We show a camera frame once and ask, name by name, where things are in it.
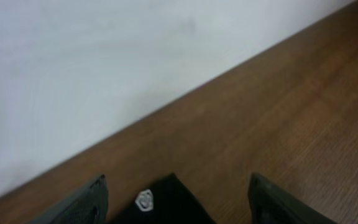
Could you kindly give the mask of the black t-shirt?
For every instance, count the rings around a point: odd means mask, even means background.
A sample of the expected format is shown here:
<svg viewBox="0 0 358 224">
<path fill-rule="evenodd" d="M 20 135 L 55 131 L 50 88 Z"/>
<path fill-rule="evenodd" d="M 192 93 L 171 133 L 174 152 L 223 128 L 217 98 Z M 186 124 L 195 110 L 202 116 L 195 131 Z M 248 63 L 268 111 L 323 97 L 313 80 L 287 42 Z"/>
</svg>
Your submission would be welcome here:
<svg viewBox="0 0 358 224">
<path fill-rule="evenodd" d="M 215 224 L 188 188 L 172 173 L 138 193 L 113 224 Z"/>
</svg>

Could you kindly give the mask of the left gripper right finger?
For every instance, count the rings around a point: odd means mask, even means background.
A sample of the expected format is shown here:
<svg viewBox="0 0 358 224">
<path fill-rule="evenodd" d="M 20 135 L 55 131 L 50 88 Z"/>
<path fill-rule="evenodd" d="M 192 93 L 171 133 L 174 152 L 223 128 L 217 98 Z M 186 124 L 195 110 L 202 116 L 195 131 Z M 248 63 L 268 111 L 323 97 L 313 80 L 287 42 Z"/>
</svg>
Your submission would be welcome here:
<svg viewBox="0 0 358 224">
<path fill-rule="evenodd" d="M 251 174 L 248 199 L 252 224 L 335 224 L 261 174 Z"/>
</svg>

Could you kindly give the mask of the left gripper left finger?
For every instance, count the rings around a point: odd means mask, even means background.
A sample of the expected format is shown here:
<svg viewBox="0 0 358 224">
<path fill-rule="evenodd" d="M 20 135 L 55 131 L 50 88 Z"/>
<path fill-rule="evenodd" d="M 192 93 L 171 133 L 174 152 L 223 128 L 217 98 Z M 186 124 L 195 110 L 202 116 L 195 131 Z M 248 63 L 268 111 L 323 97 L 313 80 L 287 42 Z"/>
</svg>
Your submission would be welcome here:
<svg viewBox="0 0 358 224">
<path fill-rule="evenodd" d="M 108 212 L 108 186 L 99 175 L 50 207 L 30 224 L 104 224 Z"/>
</svg>

